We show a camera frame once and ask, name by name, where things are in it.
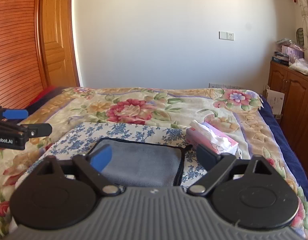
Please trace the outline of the pink box on cabinet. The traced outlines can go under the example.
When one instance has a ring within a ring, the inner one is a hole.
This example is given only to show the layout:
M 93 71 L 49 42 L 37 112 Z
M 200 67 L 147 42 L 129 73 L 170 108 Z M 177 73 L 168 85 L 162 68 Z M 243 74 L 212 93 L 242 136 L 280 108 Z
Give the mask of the pink box on cabinet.
M 294 63 L 295 60 L 304 58 L 304 52 L 302 50 L 298 50 L 298 49 L 288 47 L 288 46 L 282 46 L 281 50 L 282 50 L 282 53 L 288 55 L 289 61 L 292 63 Z

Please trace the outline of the floral quilt bedspread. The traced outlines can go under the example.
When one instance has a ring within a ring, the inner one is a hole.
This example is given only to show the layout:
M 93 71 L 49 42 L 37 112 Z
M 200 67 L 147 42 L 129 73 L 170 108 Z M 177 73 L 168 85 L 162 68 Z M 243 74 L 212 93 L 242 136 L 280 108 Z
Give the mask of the floral quilt bedspread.
M 86 87 L 57 88 L 27 107 L 25 124 L 51 124 L 51 135 L 30 139 L 25 150 L 0 149 L 0 239 L 9 232 L 9 200 L 21 176 L 76 126 L 133 124 L 178 128 L 186 132 L 192 120 L 207 122 L 238 142 L 237 156 L 264 156 L 299 199 L 293 229 L 308 239 L 308 201 L 289 170 L 270 127 L 260 115 L 260 95 L 251 90 Z

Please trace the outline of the wooden slatted wardrobe door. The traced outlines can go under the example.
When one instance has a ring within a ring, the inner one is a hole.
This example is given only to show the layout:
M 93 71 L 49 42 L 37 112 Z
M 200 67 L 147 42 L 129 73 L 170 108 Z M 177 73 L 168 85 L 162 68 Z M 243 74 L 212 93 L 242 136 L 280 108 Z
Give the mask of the wooden slatted wardrobe door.
M 25 108 L 47 87 L 39 0 L 0 0 L 0 105 Z

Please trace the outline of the blue floral white cloth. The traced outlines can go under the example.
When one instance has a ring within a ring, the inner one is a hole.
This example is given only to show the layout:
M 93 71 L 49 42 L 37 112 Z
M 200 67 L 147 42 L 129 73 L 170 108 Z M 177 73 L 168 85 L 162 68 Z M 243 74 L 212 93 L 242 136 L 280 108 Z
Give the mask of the blue floral white cloth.
M 49 155 L 68 160 L 104 145 L 110 145 L 112 157 L 101 173 L 120 186 L 189 187 L 206 174 L 198 163 L 196 152 L 192 149 L 183 151 L 188 144 L 182 129 L 85 122 L 53 144 L 19 182 Z

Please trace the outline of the purple and grey towel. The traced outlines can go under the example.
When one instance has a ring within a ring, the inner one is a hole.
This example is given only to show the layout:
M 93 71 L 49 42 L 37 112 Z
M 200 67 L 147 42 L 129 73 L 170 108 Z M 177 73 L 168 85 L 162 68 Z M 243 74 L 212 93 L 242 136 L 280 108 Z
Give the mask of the purple and grey towel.
M 93 148 L 105 144 L 112 147 L 112 159 L 101 174 L 113 184 L 137 187 L 179 186 L 191 148 L 111 138 L 100 139 Z

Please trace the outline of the wall switch socket plate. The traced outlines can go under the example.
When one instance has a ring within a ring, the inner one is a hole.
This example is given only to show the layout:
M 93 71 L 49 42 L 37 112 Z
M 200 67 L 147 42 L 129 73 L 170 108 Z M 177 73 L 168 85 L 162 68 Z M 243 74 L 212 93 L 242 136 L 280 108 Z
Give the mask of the wall switch socket plate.
M 231 33 L 231 32 L 226 32 L 226 31 L 219 31 L 219 39 L 220 40 L 234 41 L 235 40 L 235 34 Z

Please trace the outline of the wooden cabinet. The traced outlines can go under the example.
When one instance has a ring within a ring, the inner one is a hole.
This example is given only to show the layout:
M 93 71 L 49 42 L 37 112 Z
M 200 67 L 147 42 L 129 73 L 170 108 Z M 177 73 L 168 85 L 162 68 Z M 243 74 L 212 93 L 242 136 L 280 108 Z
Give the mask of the wooden cabinet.
M 308 176 L 308 76 L 271 61 L 268 86 L 285 95 L 280 127 Z

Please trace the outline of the pink tissue pack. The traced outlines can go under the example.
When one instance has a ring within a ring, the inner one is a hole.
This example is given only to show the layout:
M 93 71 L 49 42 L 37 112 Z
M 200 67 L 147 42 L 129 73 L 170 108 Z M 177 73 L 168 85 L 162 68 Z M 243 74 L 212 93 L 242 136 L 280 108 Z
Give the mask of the pink tissue pack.
M 186 129 L 186 142 L 195 150 L 199 145 L 205 146 L 216 154 L 230 153 L 236 155 L 238 142 L 225 135 L 212 125 L 193 120 L 190 127 Z

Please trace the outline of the plastic bag on cabinet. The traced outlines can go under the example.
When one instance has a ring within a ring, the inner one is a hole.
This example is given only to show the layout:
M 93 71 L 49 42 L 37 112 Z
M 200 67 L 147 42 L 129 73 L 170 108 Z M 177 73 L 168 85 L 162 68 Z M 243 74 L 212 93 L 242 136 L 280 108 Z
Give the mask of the plastic bag on cabinet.
M 289 69 L 308 75 L 308 63 L 305 59 L 296 59 L 295 62 L 289 66 Z

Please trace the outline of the white paper bag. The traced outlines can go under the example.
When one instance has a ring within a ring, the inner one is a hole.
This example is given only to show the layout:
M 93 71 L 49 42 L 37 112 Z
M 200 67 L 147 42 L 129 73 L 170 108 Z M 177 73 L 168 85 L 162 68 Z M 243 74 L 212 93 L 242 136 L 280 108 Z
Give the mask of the white paper bag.
M 285 94 L 271 89 L 266 89 L 265 98 L 271 107 L 273 115 L 281 115 Z

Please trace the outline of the dark book stack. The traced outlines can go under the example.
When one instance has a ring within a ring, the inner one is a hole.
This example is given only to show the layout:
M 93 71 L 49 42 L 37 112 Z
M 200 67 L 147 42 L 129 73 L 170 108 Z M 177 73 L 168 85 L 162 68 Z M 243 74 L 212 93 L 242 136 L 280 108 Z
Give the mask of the dark book stack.
M 275 51 L 272 57 L 272 61 L 282 64 L 284 66 L 289 66 L 289 56 L 279 51 Z

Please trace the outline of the red blanket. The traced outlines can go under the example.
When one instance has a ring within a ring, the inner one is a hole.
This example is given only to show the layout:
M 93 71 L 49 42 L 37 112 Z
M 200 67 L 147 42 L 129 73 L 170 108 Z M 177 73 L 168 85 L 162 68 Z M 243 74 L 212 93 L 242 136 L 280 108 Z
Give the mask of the red blanket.
M 40 92 L 33 100 L 30 101 L 28 106 L 33 105 L 34 103 L 38 102 L 39 100 L 43 99 L 44 97 L 48 96 L 52 92 L 54 92 L 57 89 L 56 86 L 49 86 L 46 89 L 44 89 L 42 92 Z

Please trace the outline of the wooden room door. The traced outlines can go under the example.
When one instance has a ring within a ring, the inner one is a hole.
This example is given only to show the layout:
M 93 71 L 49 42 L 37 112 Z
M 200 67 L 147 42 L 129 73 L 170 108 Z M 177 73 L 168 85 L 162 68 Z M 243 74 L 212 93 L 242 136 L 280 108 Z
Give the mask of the wooden room door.
M 40 0 L 40 29 L 48 84 L 59 87 L 79 86 L 72 28 L 72 0 Z

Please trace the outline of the dark blue bed sheet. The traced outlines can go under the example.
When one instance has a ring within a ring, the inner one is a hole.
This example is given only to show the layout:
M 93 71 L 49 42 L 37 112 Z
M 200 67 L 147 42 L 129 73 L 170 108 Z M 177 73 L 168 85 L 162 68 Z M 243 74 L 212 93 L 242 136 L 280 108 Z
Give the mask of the dark blue bed sheet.
M 263 100 L 263 107 L 260 109 L 260 115 L 264 119 L 265 123 L 270 127 L 270 130 L 274 135 L 275 141 L 282 152 L 283 158 L 287 163 L 289 170 L 296 178 L 298 184 L 303 188 L 305 197 L 308 201 L 308 179 L 305 174 L 305 171 L 296 154 L 290 148 L 290 145 L 286 140 L 283 131 L 281 130 L 281 127 L 275 120 L 269 103 L 263 96 L 260 96 L 260 98 Z

